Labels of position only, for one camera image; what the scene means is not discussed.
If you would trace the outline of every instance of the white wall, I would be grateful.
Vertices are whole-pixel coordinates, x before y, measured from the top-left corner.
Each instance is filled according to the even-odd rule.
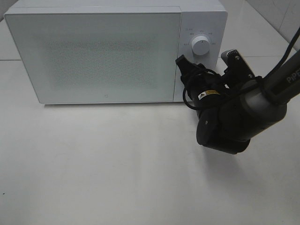
[[[3,19],[3,14],[11,7],[17,0],[0,0],[0,21]]]
[[[290,41],[300,26],[300,0],[247,0],[269,23]],[[300,40],[295,48],[300,49]]]

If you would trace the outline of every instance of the microwave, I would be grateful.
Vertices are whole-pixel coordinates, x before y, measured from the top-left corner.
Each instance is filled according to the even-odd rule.
[[[175,60],[216,66],[217,0],[19,0],[4,15],[42,104],[182,101]]]

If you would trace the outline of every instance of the control dial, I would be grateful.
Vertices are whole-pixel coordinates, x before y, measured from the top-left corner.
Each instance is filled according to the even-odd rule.
[[[199,35],[192,40],[193,53],[204,55],[210,51],[210,39],[205,35]]]

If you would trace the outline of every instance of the warning label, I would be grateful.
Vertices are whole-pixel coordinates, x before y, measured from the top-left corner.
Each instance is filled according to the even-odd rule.
[[[219,95],[219,92],[217,92],[216,90],[206,90],[202,92],[200,95],[198,95],[198,98],[199,100],[201,100],[202,98],[208,95]]]

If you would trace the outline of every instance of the white table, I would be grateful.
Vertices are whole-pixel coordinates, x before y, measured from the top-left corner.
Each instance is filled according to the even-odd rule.
[[[222,2],[221,51],[265,75],[287,43],[246,2]],[[196,143],[182,103],[41,105],[19,59],[2,21],[0,225],[300,224],[300,97],[233,156]]]

